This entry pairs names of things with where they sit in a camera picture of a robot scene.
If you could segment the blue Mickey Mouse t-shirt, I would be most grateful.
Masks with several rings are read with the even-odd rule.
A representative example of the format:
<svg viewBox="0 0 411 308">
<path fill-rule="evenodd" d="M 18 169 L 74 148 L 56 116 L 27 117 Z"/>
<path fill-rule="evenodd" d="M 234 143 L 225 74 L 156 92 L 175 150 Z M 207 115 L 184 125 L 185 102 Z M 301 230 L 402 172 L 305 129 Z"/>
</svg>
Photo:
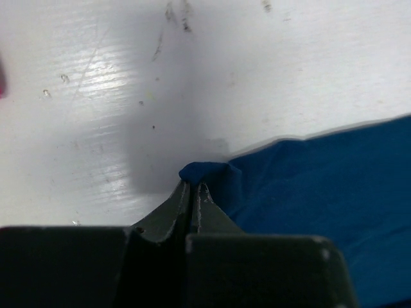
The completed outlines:
<svg viewBox="0 0 411 308">
<path fill-rule="evenodd" d="M 179 175 L 205 183 L 246 232 L 331 239 L 362 307 L 410 306 L 409 117 L 193 162 Z"/>
</svg>

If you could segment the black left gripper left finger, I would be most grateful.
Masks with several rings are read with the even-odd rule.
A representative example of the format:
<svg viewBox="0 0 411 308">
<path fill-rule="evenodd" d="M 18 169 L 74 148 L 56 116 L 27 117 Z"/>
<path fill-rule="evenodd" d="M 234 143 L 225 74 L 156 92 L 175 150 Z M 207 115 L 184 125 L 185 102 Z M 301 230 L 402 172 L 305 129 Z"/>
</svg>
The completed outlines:
<svg viewBox="0 0 411 308">
<path fill-rule="evenodd" d="M 130 226 L 1 229 L 2 307 L 180 307 L 190 186 Z"/>
</svg>

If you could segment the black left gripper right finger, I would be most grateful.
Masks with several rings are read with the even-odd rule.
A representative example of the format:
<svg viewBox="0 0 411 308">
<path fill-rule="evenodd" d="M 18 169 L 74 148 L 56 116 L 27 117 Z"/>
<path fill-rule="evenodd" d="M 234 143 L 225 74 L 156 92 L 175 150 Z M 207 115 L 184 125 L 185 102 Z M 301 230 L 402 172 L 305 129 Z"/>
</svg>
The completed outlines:
<svg viewBox="0 0 411 308">
<path fill-rule="evenodd" d="M 186 237 L 188 307 L 355 307 L 342 253 L 317 235 L 242 231 L 200 184 Z"/>
</svg>

